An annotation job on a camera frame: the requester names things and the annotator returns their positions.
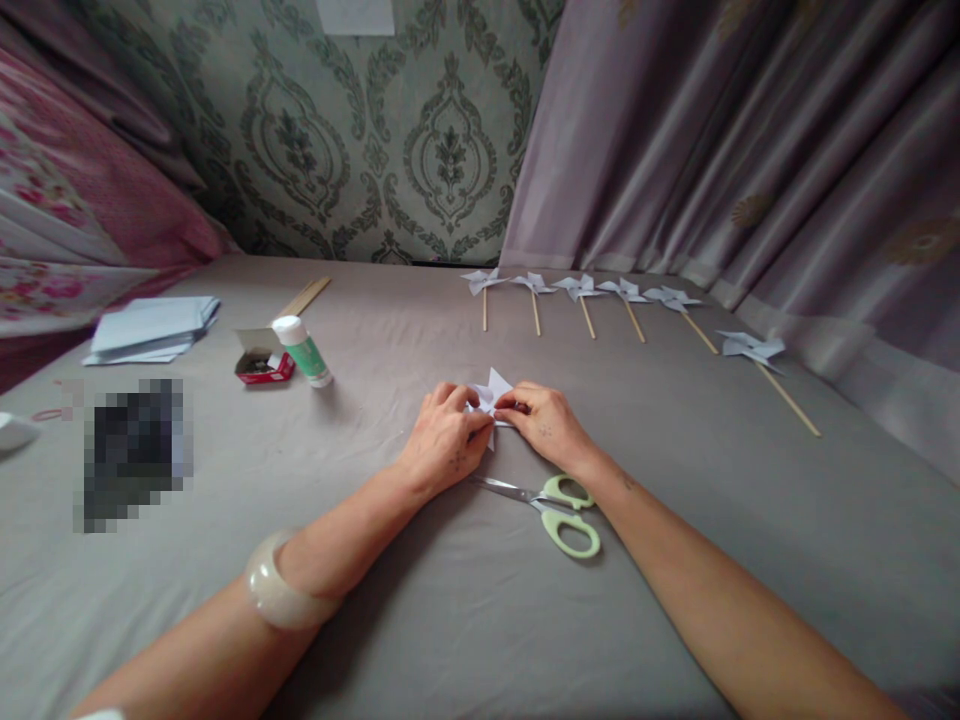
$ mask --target bed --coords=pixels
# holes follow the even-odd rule
[[[782,382],[822,439],[750,362],[712,355],[675,313],[636,306],[641,344],[619,299],[590,298],[592,340],[557,293],[540,299],[537,337],[529,292],[502,284],[483,332],[462,272],[224,257],[167,293],[223,301],[210,334],[172,364],[85,368],[86,343],[3,395],[0,409],[21,416],[77,405],[0,460],[3,716],[65,716],[236,576],[267,534],[309,522],[396,458],[439,380],[483,383],[490,367],[562,389],[601,446],[883,689],[950,702],[950,480],[789,358]],[[323,276],[332,282],[303,318],[334,384],[313,391],[297,373],[245,387],[234,328],[266,325]],[[708,305],[694,311],[708,335],[745,329],[670,283]],[[182,381],[192,476],[113,532],[76,532],[91,408],[142,379]],[[552,469],[514,431],[497,433],[482,474],[541,485]],[[521,503],[468,485],[443,494],[321,631],[267,716],[733,717],[602,514],[584,517],[603,549],[579,562]]]

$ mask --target green patterned wallpaper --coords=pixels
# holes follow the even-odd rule
[[[248,252],[496,261],[562,0],[393,0],[392,38],[312,0],[78,5]]]

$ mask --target scissor handle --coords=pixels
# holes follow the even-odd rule
[[[543,520],[543,526],[547,529],[550,539],[556,543],[557,547],[563,550],[567,555],[573,558],[586,559],[593,557],[600,551],[600,536],[597,531],[587,525],[577,515],[566,515],[556,510],[540,510],[540,518]],[[560,538],[560,526],[568,525],[574,530],[579,530],[590,538],[590,547],[586,550],[574,550]]]
[[[590,493],[587,493],[585,498],[580,498],[576,495],[567,495],[563,490],[561,490],[560,483],[564,480],[569,480],[570,482],[574,483],[577,482],[569,475],[554,475],[552,478],[547,480],[546,485],[543,486],[543,494],[547,497],[557,498],[558,500],[563,500],[565,503],[569,503],[570,507],[572,507],[574,510],[583,510],[586,507],[594,506],[595,503]]]

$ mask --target paper pinwheel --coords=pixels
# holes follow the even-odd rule
[[[562,287],[567,291],[567,294],[570,296],[570,299],[576,302],[580,301],[580,306],[583,308],[583,316],[587,319],[587,328],[590,330],[590,337],[594,340],[597,339],[597,334],[593,331],[593,321],[590,319],[590,313],[587,311],[587,304],[583,301],[585,297],[591,297],[593,295],[603,295],[602,290],[597,290],[593,287],[593,278],[583,274],[583,277],[577,280],[576,278],[564,278],[559,282],[553,284],[554,287]]]
[[[637,336],[640,338],[640,342],[645,343],[647,339],[643,336],[643,330],[640,329],[640,323],[637,322],[637,316],[633,314],[633,308],[630,307],[630,303],[652,301],[647,300],[647,298],[640,294],[640,288],[638,288],[632,282],[624,280],[623,278],[620,278],[619,285],[612,280],[607,280],[607,282],[597,285],[597,289],[613,292],[620,296],[620,298],[623,300],[623,306],[627,309],[627,314],[630,316],[630,320],[633,322],[633,327],[637,331]]]
[[[659,300],[664,307],[675,310],[683,315],[683,319],[690,324],[690,327],[697,331],[697,335],[699,335],[700,339],[703,340],[708,348],[710,348],[710,352],[712,352],[714,355],[720,354],[720,352],[717,350],[717,346],[710,341],[710,338],[704,334],[703,330],[701,330],[700,326],[694,322],[693,318],[690,317],[690,313],[687,311],[687,305],[701,305],[702,303],[699,300],[694,300],[683,290],[674,290],[673,288],[668,288],[666,285],[661,285],[658,288],[651,288],[650,290],[647,290],[643,296],[649,300]]]
[[[757,366],[757,369],[764,374],[764,377],[770,381],[777,392],[780,393],[787,405],[790,406],[790,409],[796,414],[798,418],[807,426],[807,429],[813,433],[814,437],[823,437],[820,431],[817,429],[817,426],[811,422],[810,418],[807,417],[807,414],[803,409],[797,405],[796,400],[791,397],[790,393],[784,389],[783,385],[770,374],[770,370],[783,374],[780,370],[777,370],[773,365],[770,364],[770,358],[774,355],[784,351],[786,346],[783,344],[783,340],[780,338],[775,338],[773,340],[758,340],[757,338],[749,335],[747,333],[727,333],[718,330],[721,335],[723,335],[726,340],[723,341],[723,354],[730,355],[743,355],[745,357],[753,360],[753,364]]]
[[[490,379],[486,385],[469,384],[467,387],[472,387],[477,391],[477,395],[480,396],[480,406],[473,407],[470,403],[467,403],[467,412],[482,412],[491,416],[494,413],[494,405],[496,405],[497,400],[513,390],[513,385],[504,380],[500,373],[493,368],[490,368]],[[503,422],[502,420],[496,420],[495,424],[497,427],[513,427],[510,423]],[[493,437],[493,433],[491,433],[490,442],[487,443],[487,447],[490,448],[491,451],[493,451]]]
[[[682,312],[684,314],[687,312],[687,308],[685,307],[686,305],[701,304],[699,300],[694,300],[683,290],[674,290],[673,288],[668,288],[666,285],[661,285],[658,288],[651,288],[650,290],[647,290],[643,296],[649,300],[658,300],[659,302],[663,303],[664,307],[668,307],[671,310]]]
[[[770,364],[770,358],[786,350],[787,346],[783,344],[783,340],[780,338],[763,341],[747,333],[725,333],[722,330],[718,330],[717,332],[726,338],[726,340],[723,341],[724,355],[728,357],[730,355],[745,355],[751,360],[762,363],[771,370],[783,375],[780,370]]]
[[[470,292],[474,297],[483,291],[483,331],[487,331],[487,288],[491,285],[506,282],[506,278],[499,278],[500,268],[494,268],[488,273],[483,270],[474,270],[472,273],[461,275],[464,280],[470,281]]]
[[[533,302],[533,319],[537,324],[537,337],[540,337],[540,311],[537,309],[537,295],[556,292],[557,289],[548,288],[543,282],[543,275],[537,275],[536,273],[527,273],[526,277],[517,275],[517,277],[510,280],[510,282],[517,283],[518,285],[526,285],[530,288],[530,299]]]

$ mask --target red box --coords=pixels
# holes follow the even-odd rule
[[[276,333],[270,328],[237,330],[243,355],[237,360],[233,373],[247,385],[268,382],[287,382],[293,375],[293,358],[287,353]],[[267,370],[250,370],[251,363],[263,361]]]

